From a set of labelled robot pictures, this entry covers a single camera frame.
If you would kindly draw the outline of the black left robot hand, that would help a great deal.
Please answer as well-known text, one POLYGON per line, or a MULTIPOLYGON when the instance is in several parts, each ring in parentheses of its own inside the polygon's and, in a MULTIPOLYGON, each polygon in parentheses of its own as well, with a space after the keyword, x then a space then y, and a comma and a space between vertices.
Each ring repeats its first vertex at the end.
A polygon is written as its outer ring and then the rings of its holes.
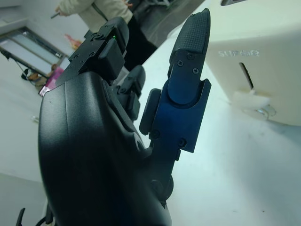
POLYGON ((193 152, 211 83, 201 80, 210 11, 190 15, 174 44, 167 81, 152 89, 134 126, 145 81, 141 66, 113 86, 129 29, 106 22, 70 57, 41 102, 40 171, 60 226, 170 226, 167 199, 181 151, 193 152))

